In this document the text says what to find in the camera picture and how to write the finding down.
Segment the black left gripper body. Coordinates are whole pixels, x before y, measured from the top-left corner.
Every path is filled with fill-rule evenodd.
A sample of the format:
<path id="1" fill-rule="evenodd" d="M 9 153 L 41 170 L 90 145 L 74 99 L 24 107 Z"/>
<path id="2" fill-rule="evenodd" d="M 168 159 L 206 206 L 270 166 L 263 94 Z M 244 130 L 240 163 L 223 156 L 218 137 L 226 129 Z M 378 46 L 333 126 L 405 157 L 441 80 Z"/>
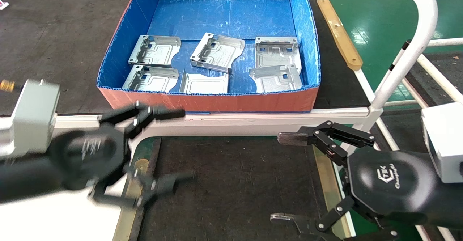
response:
<path id="1" fill-rule="evenodd" d="M 110 125 L 65 132 L 44 152 L 1 158 L 1 203 L 112 185 L 130 158 L 125 135 Z"/>

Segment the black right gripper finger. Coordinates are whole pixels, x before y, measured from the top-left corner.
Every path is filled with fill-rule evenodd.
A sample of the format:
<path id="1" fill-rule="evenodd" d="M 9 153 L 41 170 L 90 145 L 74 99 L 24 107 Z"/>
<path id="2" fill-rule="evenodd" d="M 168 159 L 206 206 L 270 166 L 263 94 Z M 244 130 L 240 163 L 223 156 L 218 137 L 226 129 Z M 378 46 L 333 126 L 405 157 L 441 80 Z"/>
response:
<path id="1" fill-rule="evenodd" d="M 377 232 L 362 236 L 354 236 L 340 239 L 330 233 L 331 228 L 355 205 L 355 200 L 350 196 L 344 198 L 321 219 L 312 219 L 305 216 L 290 213 L 272 213 L 272 223 L 288 223 L 296 228 L 300 238 L 306 241 L 395 241 L 398 240 L 398 232 L 391 228 L 384 228 Z"/>
<path id="2" fill-rule="evenodd" d="M 281 145 L 314 145 L 338 166 L 347 166 L 348 153 L 336 141 L 347 143 L 357 148 L 373 147 L 375 137 L 344 124 L 326 121 L 317 127 L 301 127 L 297 132 L 280 132 L 278 142 Z"/>

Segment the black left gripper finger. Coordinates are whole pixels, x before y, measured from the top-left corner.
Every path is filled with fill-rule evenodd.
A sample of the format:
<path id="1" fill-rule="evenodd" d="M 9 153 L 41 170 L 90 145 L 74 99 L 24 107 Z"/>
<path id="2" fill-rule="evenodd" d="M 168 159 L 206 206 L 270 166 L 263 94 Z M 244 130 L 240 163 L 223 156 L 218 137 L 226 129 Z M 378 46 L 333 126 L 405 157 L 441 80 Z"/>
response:
<path id="1" fill-rule="evenodd" d="M 141 170 L 129 165 L 125 165 L 121 170 L 129 174 L 141 187 L 142 192 L 137 198 L 127 198 L 125 196 L 106 195 L 106 187 L 109 186 L 107 180 L 99 181 L 89 192 L 89 198 L 97 203 L 126 207 L 139 208 L 160 198 L 163 195 L 173 193 L 175 186 L 181 181 L 189 181 L 195 178 L 194 171 L 177 172 L 167 174 L 159 178 L 153 178 L 141 173 Z"/>
<path id="2" fill-rule="evenodd" d="M 164 105 L 148 106 L 135 102 L 120 109 L 114 109 L 99 118 L 102 126 L 112 126 L 133 118 L 131 124 L 124 129 L 125 138 L 136 138 L 151 122 L 185 117 L 185 109 L 169 109 Z"/>

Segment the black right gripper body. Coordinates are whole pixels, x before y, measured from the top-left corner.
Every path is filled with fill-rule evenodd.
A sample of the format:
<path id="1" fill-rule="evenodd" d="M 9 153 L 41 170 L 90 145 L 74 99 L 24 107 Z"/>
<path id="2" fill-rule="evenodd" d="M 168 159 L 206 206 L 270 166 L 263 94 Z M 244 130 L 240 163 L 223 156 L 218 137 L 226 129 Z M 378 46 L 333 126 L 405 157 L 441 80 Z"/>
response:
<path id="1" fill-rule="evenodd" d="M 349 193 L 372 216 L 462 228 L 462 184 L 443 183 L 429 154 L 364 147 L 346 165 Z"/>

